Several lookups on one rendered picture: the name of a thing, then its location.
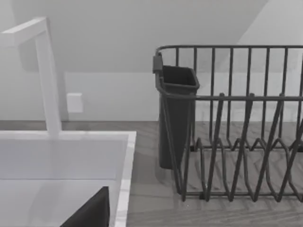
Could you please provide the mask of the white wall socket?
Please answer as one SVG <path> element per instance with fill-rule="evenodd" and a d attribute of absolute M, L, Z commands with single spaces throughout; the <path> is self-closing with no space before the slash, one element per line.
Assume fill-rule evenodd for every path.
<path fill-rule="evenodd" d="M 73 114 L 83 112 L 82 93 L 67 94 L 67 109 L 68 109 L 68 113 L 73 113 Z"/>

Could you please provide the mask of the tall white tap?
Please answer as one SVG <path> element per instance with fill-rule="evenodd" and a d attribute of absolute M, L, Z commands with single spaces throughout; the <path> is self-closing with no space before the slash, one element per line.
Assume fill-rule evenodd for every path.
<path fill-rule="evenodd" d="M 34 39 L 41 83 L 47 134 L 58 138 L 62 132 L 59 95 L 53 49 L 46 17 L 36 17 L 0 33 L 1 46 L 17 46 Z"/>

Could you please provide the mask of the dark grey cutlery holder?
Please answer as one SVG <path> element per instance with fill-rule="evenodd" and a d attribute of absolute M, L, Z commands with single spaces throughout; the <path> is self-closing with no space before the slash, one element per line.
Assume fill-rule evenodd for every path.
<path fill-rule="evenodd" d="M 159 66 L 162 66 L 162 75 L 164 78 L 165 90 L 167 92 L 180 95 L 197 93 L 200 84 L 196 73 L 192 68 L 165 65 L 163 64 L 161 53 L 156 54 L 153 58 L 153 72 L 156 72 L 159 69 Z M 193 102 L 193 100 L 167 98 L 168 115 L 177 166 L 180 166 L 186 144 L 190 102 Z M 163 169 L 172 169 L 164 109 L 161 103 L 159 103 L 159 107 L 159 165 Z"/>

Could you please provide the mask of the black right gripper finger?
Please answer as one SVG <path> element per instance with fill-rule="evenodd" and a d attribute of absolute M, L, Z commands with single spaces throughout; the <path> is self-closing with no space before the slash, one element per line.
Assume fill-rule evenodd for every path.
<path fill-rule="evenodd" d="M 103 186 L 60 227 L 109 227 L 109 187 Z"/>

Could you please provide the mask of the white sink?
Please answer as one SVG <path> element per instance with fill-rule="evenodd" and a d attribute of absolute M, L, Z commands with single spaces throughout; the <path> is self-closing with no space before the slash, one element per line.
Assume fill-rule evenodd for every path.
<path fill-rule="evenodd" d="M 126 227 L 135 131 L 0 131 L 0 227 L 60 227 L 103 186 Z"/>

